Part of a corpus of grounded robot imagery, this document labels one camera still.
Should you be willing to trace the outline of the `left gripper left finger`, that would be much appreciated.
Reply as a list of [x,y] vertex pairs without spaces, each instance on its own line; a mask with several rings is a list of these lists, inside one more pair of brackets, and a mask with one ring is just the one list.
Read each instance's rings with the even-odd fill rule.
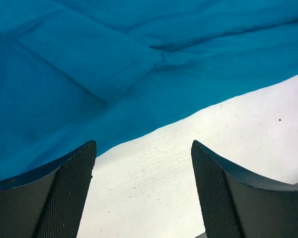
[[92,140],[0,181],[0,238],[75,238],[95,158]]

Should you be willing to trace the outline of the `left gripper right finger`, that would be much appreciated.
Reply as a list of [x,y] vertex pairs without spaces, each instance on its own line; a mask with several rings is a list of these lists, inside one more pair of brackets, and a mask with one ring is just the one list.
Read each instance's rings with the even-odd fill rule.
[[195,140],[191,157],[206,236],[298,238],[298,185],[254,173]]

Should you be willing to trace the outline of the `blue t shirt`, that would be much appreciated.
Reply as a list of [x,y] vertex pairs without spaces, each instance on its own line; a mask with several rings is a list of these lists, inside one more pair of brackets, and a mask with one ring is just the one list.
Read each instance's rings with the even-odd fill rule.
[[298,0],[0,0],[0,181],[298,74]]

